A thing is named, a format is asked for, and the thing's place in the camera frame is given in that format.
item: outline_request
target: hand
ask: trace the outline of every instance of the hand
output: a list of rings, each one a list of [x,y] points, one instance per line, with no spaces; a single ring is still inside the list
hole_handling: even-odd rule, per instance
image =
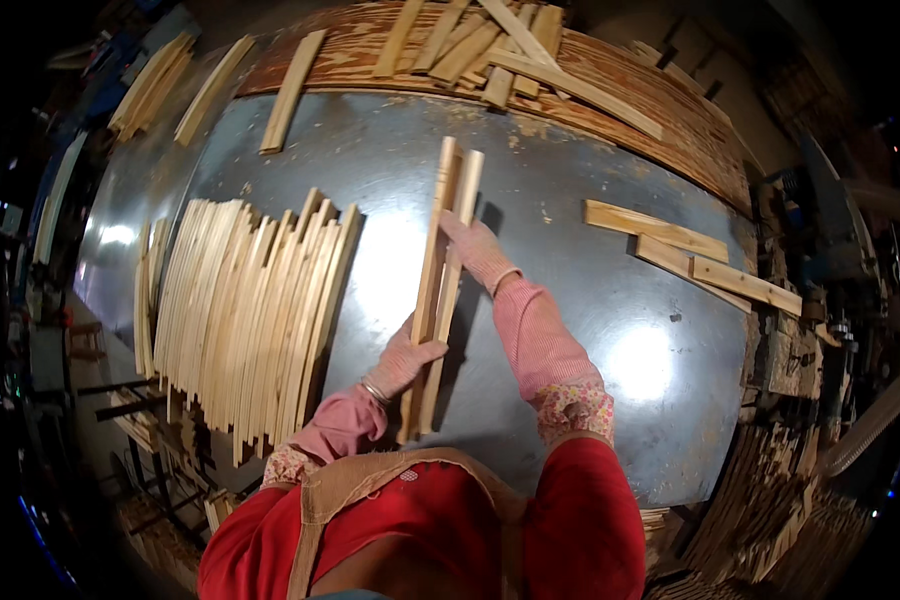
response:
[[[364,387],[373,394],[378,392],[389,401],[405,390],[427,363],[431,363],[447,352],[447,344],[433,340],[415,345],[410,342],[410,331],[414,327],[414,313],[404,321],[403,326],[393,334],[380,354],[380,362],[363,377]]]
[[[491,297],[496,294],[497,286],[505,276],[520,273],[514,263],[504,256],[497,236],[482,222],[475,220],[466,226],[457,215],[444,210],[440,215],[440,228],[452,242],[450,252]]]

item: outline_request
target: metal table surface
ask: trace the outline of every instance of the metal table surface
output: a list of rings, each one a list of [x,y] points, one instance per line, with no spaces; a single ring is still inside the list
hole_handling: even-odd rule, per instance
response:
[[[340,308],[326,397],[373,367],[416,304],[441,139],[455,136],[464,149],[486,153],[478,215],[526,277],[550,288],[566,326],[615,398],[616,450],[640,506],[709,497],[740,405],[744,315],[634,257],[631,236],[584,224],[582,200],[640,210],[716,237],[727,243],[730,265],[738,269],[744,252],[737,236],[753,235],[746,220],[694,184],[606,142],[430,97],[305,94],[286,150],[261,156],[257,149],[275,99],[230,102],[192,173],[172,174],[166,194],[141,198],[139,184],[101,191],[105,202],[98,197],[91,213],[95,230],[133,230],[146,216],[180,214],[184,198],[244,198],[274,217],[300,211],[311,186],[340,209],[357,203],[366,220]],[[108,171],[108,181],[137,177],[143,157],[134,152],[115,156],[110,171],[122,173]],[[188,160],[170,164],[185,169]],[[81,248],[77,291],[124,335],[132,331],[131,294],[118,289],[132,289],[135,258],[132,243],[104,245],[99,236],[88,236]],[[115,281],[118,275],[125,281]],[[102,285],[112,289],[97,289]],[[531,494],[544,457],[535,414],[518,395],[493,326],[492,301],[468,277],[451,354],[438,432],[421,444],[464,450]]]

